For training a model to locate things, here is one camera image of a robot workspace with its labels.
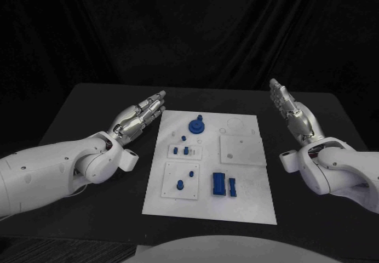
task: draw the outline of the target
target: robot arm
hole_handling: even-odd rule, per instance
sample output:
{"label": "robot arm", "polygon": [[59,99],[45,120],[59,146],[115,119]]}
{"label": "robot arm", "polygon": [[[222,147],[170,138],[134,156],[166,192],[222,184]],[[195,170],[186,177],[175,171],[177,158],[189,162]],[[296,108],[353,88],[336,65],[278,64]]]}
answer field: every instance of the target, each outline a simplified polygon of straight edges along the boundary
{"label": "robot arm", "polygon": [[288,173],[300,171],[310,189],[319,194],[343,196],[379,213],[378,152],[358,152],[346,142],[326,138],[309,108],[296,101],[287,88],[270,81],[271,99],[301,145],[280,155]]}
{"label": "robot arm", "polygon": [[33,210],[102,183],[120,167],[131,171],[139,155],[123,147],[164,111],[166,92],[118,114],[107,132],[26,149],[0,159],[0,216]]}

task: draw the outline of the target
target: white board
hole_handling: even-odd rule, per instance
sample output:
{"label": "white board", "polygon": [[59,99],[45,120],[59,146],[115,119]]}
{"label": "white board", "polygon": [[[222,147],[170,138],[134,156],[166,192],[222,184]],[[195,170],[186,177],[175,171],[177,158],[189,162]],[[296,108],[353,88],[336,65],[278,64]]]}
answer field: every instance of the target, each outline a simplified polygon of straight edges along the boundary
{"label": "white board", "polygon": [[[203,116],[205,131],[200,134],[192,134],[188,125],[198,115]],[[231,139],[228,150],[234,151],[234,156],[239,155],[239,150],[231,148],[231,145],[234,142],[241,141],[241,136],[245,137],[247,145],[252,149],[248,151],[248,155],[251,156],[248,159],[244,158],[244,155],[239,157],[239,162],[244,164],[222,163],[222,135],[235,136],[228,138]],[[264,142],[257,145],[258,141],[261,141],[261,135],[257,116],[164,111],[156,141],[143,214],[275,225],[277,218],[268,183],[265,154],[262,151]],[[172,154],[173,147],[183,149],[186,146],[189,149],[196,149],[196,158],[182,154],[177,156]],[[193,187],[195,191],[196,186],[189,185],[183,181],[185,189],[176,189],[176,181],[180,178],[188,179],[188,172],[177,173],[175,179],[170,179],[172,182],[167,183],[166,179],[166,183],[163,183],[169,163],[199,165],[199,171],[196,172],[199,182],[196,199],[183,199],[180,197],[183,195],[182,191],[188,190],[189,187]],[[225,173],[225,196],[215,196],[212,194],[213,173]],[[235,178],[236,197],[229,196],[229,178]],[[162,197],[164,187],[167,186],[172,193],[177,194],[177,196]]]}

